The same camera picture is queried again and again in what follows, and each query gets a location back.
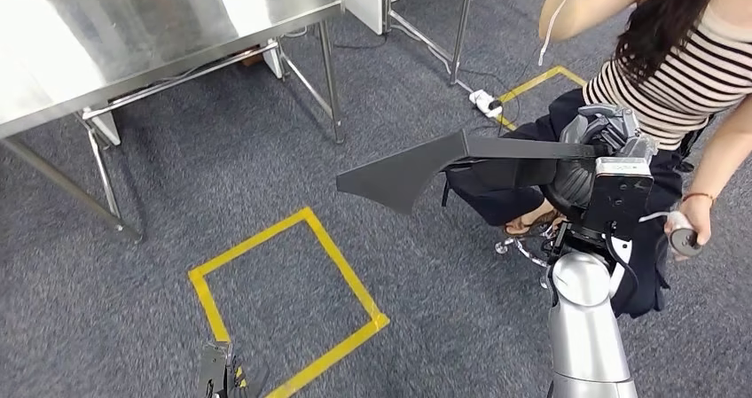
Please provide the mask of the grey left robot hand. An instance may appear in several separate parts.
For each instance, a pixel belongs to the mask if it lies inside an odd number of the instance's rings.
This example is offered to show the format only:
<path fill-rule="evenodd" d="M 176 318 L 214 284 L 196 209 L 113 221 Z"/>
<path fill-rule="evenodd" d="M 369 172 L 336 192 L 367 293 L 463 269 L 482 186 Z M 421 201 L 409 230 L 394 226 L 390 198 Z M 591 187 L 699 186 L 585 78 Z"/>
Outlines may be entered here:
<path fill-rule="evenodd" d="M 260 397 L 269 375 L 269 366 L 264 360 L 253 359 L 248 363 L 235 355 L 226 366 L 226 396 L 240 398 Z"/>

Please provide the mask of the person's left hand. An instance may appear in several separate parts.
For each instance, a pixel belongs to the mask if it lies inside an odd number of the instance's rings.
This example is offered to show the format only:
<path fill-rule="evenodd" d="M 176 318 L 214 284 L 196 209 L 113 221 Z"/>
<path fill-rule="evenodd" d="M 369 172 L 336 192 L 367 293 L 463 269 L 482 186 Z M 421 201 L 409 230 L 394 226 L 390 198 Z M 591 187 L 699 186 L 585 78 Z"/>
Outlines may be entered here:
<path fill-rule="evenodd" d="M 677 223 L 681 213 L 685 219 L 685 224 L 690 224 L 695 231 L 696 245 L 703 248 L 711 237 L 710 209 L 714 200 L 707 194 L 694 193 L 684 197 L 682 203 L 674 211 L 674 215 L 667 218 L 664 224 L 664 232 L 669 237 L 674 230 L 681 227 L 681 222 Z"/>

